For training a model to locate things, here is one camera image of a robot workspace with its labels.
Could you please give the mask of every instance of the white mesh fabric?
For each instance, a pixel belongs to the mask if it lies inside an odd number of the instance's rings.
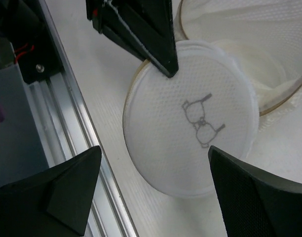
[[[191,40],[177,42],[177,52],[173,78],[152,64],[140,71],[127,96],[123,130],[149,184],[169,195],[200,197],[213,190],[209,146],[245,158],[258,129],[258,106],[252,85],[225,55]]]
[[[189,39],[228,41],[228,45],[223,43],[225,51],[232,50],[230,45],[241,49],[249,45],[249,56],[238,57],[239,62],[249,63],[255,52],[266,52],[258,56],[276,66],[267,65],[264,70],[263,64],[254,64],[269,74],[262,72],[250,78],[261,112],[289,97],[302,84],[302,0],[183,0],[180,19]]]

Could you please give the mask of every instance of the round lid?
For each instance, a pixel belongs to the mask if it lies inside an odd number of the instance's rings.
[[[220,49],[194,40],[176,47],[174,77],[151,63],[136,74],[123,131],[133,163],[151,186],[200,197],[214,189],[209,147],[245,158],[258,130],[258,104],[249,80]]]

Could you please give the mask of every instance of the bra icon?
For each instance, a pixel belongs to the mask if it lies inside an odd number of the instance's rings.
[[[215,129],[211,123],[205,120],[204,102],[211,97],[212,94],[210,93],[203,99],[191,103],[186,100],[182,105],[186,119],[194,127],[196,139],[202,148],[209,148],[209,143],[212,142],[218,133],[226,127],[225,124],[222,124],[219,128]]]

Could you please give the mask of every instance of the screw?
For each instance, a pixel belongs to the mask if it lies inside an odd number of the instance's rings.
[[[44,66],[41,65],[41,64],[37,64],[37,65],[36,65],[36,70],[37,70],[37,72],[39,72],[39,73],[43,73],[43,72],[44,72]]]

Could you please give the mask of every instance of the white table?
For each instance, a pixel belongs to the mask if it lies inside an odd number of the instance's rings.
[[[174,14],[179,3],[173,0]],[[226,236],[217,196],[166,196],[135,169],[122,133],[122,111],[141,63],[86,19],[85,0],[46,0],[72,71],[128,211],[142,237]],[[258,134],[247,161],[302,183],[302,106]]]

